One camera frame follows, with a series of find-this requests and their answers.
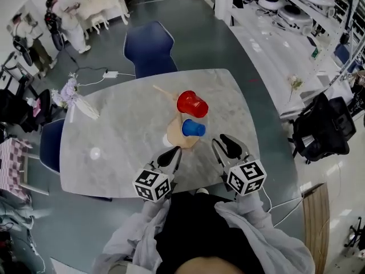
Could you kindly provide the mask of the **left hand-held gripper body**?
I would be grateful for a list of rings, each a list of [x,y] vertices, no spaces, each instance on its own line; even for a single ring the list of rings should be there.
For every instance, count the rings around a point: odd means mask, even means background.
[[[156,160],[151,160],[140,168],[134,179],[133,188],[138,197],[152,202],[166,198],[173,190],[177,163],[172,161],[168,166],[160,166]]]

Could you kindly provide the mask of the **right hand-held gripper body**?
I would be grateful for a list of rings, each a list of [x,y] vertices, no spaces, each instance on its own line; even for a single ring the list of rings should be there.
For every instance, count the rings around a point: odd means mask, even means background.
[[[267,173],[259,159],[224,159],[221,161],[221,176],[228,191],[246,196],[260,190],[266,180]]]

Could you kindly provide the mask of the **wooden tree cup holder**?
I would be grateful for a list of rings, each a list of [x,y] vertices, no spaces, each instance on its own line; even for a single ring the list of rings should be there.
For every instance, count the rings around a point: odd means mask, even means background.
[[[154,87],[156,90],[158,90],[159,92],[162,92],[164,95],[166,95],[173,104],[174,110],[175,110],[175,115],[173,117],[173,119],[169,122],[168,126],[167,126],[167,133],[166,133],[166,141],[172,145],[172,146],[180,146],[183,149],[190,149],[192,148],[197,142],[198,140],[200,140],[201,137],[198,136],[184,136],[182,134],[181,131],[181,126],[182,123],[186,120],[186,119],[192,119],[197,123],[201,123],[204,124],[205,127],[207,126],[207,116],[208,113],[203,117],[203,118],[195,118],[191,115],[185,114],[185,113],[180,113],[177,110],[177,98],[179,97],[179,95],[182,93],[171,93],[168,91],[163,90],[161,87],[154,85]]]

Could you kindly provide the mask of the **blue plastic cup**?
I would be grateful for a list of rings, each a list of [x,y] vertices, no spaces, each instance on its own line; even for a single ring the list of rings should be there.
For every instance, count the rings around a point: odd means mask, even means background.
[[[206,127],[204,124],[197,123],[192,119],[186,119],[181,126],[181,131],[184,136],[204,136]]]

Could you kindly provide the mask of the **red plastic cup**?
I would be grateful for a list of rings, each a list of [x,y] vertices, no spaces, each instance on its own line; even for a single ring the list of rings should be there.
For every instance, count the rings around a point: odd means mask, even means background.
[[[180,113],[185,113],[195,118],[203,118],[209,109],[206,101],[191,90],[186,90],[179,95],[176,106]]]

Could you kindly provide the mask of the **person's right forearm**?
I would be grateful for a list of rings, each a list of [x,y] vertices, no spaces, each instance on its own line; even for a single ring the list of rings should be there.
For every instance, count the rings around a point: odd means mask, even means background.
[[[246,196],[238,195],[232,223],[241,228],[250,228],[252,231],[260,233],[267,241],[287,239],[287,234],[280,229],[274,228],[271,214],[265,212],[262,205],[263,202],[257,192]]]

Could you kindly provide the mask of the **person's torso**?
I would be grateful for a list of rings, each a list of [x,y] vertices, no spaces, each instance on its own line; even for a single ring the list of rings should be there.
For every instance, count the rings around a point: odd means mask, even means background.
[[[230,227],[215,204],[228,200],[214,195],[180,192],[171,197],[163,229],[155,235],[162,259],[156,274],[174,274],[185,262],[197,257],[223,259],[244,274],[265,274],[247,235]]]

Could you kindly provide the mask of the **wooden slatted board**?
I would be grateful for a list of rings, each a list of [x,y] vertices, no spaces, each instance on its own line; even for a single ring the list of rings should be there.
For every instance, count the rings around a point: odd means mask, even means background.
[[[305,245],[314,263],[315,274],[324,274],[329,247],[330,203],[326,183],[317,184],[303,195]]]

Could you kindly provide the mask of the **black mesh office chair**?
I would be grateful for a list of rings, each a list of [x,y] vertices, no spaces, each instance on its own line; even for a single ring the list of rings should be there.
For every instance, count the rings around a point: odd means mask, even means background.
[[[306,164],[317,162],[331,155],[347,155],[348,141],[356,133],[356,127],[346,102],[339,96],[328,99],[324,93],[313,101],[294,120],[292,137],[293,157],[300,155]]]

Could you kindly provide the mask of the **white ribbed vase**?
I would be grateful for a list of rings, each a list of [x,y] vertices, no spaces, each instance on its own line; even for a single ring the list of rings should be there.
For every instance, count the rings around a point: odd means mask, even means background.
[[[71,105],[70,110],[70,123],[73,122],[75,109],[78,108],[84,115],[87,115],[89,118],[96,120],[100,114],[98,110],[93,108],[86,100],[82,98],[78,98],[74,103]]]

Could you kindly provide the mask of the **blue upholstered chair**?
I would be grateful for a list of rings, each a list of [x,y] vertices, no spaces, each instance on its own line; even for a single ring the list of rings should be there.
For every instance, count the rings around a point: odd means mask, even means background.
[[[43,126],[40,135],[39,160],[52,172],[60,173],[60,143],[64,119],[58,119]]]
[[[158,21],[151,21],[127,30],[123,46],[124,56],[133,63],[135,77],[177,72],[171,56],[173,36]]]

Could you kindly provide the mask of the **white metal shelving rack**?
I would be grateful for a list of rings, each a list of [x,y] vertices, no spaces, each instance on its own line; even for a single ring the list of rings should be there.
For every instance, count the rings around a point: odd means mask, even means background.
[[[281,119],[297,116],[321,92],[350,100],[348,75],[365,66],[365,0],[334,0],[334,7],[306,0],[283,0],[313,19],[309,35],[284,29],[277,11],[261,8],[258,0],[215,0],[214,10],[246,51],[263,80]],[[303,80],[289,104],[288,76]]]

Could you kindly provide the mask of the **purple flower bouquet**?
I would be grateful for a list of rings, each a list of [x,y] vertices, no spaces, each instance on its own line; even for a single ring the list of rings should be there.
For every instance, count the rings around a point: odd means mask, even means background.
[[[76,103],[79,97],[77,77],[77,74],[69,73],[69,79],[60,91],[51,90],[52,100],[57,106],[69,108]]]

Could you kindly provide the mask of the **pink checkered tablecloth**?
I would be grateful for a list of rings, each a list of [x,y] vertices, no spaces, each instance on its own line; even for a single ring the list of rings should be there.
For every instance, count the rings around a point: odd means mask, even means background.
[[[9,138],[0,144],[0,189],[21,200],[27,198],[21,187],[21,165],[23,153],[28,148],[32,145],[26,139]]]

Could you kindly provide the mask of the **white carved dresser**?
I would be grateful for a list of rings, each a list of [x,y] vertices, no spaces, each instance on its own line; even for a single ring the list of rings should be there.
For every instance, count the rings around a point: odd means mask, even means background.
[[[127,25],[130,14],[125,0],[81,0],[75,13],[85,38],[88,38],[88,30],[96,30],[97,33],[100,33],[101,24],[104,25],[105,29],[109,29],[107,11],[113,9],[119,11],[118,16]]]

